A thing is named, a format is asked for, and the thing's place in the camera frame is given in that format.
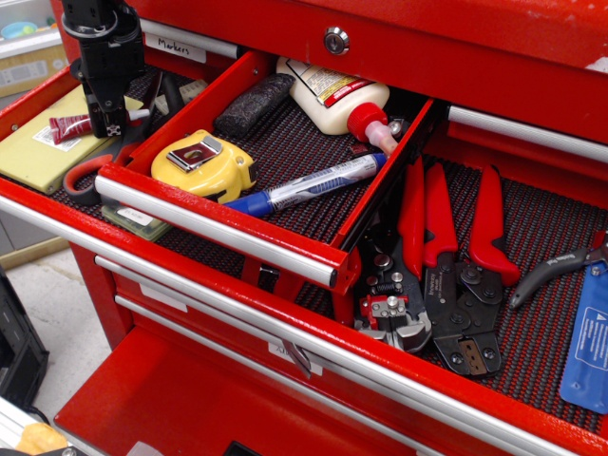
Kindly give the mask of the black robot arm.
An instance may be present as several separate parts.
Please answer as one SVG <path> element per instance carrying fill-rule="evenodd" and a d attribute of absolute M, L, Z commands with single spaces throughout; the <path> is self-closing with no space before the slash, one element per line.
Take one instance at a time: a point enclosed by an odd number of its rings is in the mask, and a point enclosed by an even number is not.
<path fill-rule="evenodd" d="M 127 125 L 124 95 L 144 74 L 143 31 L 125 1 L 64 1 L 64 31 L 79 44 L 70 66 L 85 94 L 93 134 L 121 136 Z"/>

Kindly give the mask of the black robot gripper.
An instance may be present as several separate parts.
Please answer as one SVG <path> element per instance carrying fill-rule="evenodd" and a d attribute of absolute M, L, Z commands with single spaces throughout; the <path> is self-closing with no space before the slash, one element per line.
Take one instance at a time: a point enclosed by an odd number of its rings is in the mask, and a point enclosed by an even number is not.
<path fill-rule="evenodd" d="M 80 57 L 70 73 L 92 94 L 85 96 L 92 133 L 96 138 L 122 136 L 126 129 L 124 94 L 132 80 L 144 73 L 143 34 L 140 28 L 104 33 L 77 33 Z M 118 98 L 98 101 L 97 98 Z"/>

